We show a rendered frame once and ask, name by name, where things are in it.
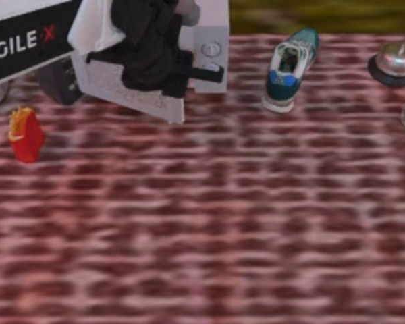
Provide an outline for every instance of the black object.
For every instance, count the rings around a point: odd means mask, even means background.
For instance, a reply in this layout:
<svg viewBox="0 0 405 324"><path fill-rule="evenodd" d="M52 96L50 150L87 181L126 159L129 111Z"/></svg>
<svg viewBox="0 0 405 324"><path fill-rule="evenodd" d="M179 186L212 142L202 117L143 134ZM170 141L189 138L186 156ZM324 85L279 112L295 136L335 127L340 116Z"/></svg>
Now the black object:
<svg viewBox="0 0 405 324"><path fill-rule="evenodd" d="M182 17L174 14L178 0L114 0L111 20L126 36L120 44L98 53L91 60L124 66L121 81L139 91L162 90L163 95L183 98L189 78L221 83L218 72L192 67L193 54L180 50Z"/></svg>
<svg viewBox="0 0 405 324"><path fill-rule="evenodd" d="M376 55L372 56L367 65L369 73L372 75L374 79L376 79L376 81L386 86L392 86L397 88L405 86L405 76L404 77L390 76L389 74L382 72L377 66L376 58L377 58Z"/></svg>
<svg viewBox="0 0 405 324"><path fill-rule="evenodd" d="M81 0L0 21L0 80L71 53L68 34Z"/></svg>
<svg viewBox="0 0 405 324"><path fill-rule="evenodd" d="M43 92L57 103L72 105L82 96L69 57L40 68L37 77Z"/></svg>

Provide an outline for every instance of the black banner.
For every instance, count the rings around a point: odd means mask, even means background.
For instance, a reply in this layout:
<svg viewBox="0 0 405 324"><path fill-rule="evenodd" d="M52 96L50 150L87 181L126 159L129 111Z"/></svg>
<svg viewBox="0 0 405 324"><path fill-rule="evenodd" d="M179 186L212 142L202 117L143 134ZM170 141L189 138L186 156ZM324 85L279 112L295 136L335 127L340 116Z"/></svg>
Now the black banner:
<svg viewBox="0 0 405 324"><path fill-rule="evenodd" d="M72 52L68 34L81 0L0 21L0 80Z"/></svg>

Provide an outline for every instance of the red fries container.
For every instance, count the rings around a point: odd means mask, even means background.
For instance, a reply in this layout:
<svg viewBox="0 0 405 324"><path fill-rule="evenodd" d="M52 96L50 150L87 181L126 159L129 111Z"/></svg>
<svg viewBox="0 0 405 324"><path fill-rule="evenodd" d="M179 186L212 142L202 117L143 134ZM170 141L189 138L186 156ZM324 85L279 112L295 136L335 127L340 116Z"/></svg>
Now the red fries container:
<svg viewBox="0 0 405 324"><path fill-rule="evenodd" d="M12 112L8 138L19 161L37 161L45 136L33 109L19 107L17 111Z"/></svg>

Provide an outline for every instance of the red letter x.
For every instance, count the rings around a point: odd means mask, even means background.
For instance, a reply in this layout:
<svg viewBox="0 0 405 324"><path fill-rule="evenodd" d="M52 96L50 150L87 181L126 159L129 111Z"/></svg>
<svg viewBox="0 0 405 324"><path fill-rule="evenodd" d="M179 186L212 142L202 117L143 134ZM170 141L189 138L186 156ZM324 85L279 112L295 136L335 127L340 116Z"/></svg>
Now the red letter x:
<svg viewBox="0 0 405 324"><path fill-rule="evenodd" d="M44 43L46 43L50 39L52 41L54 40L54 38L55 38L54 29L55 29L54 24L50 25L49 27L44 27L43 28L43 31L45 32L45 37L44 37L44 40L43 40Z"/></svg>

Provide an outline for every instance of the shoe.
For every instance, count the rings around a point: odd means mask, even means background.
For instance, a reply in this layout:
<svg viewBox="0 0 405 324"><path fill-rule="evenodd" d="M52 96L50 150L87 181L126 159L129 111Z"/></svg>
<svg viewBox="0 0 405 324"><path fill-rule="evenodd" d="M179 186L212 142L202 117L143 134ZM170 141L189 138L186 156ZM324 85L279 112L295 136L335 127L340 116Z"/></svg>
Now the shoe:
<svg viewBox="0 0 405 324"><path fill-rule="evenodd" d="M317 56L318 45L317 31L305 28L276 46L265 83L264 108L276 113L291 111L304 73Z"/></svg>

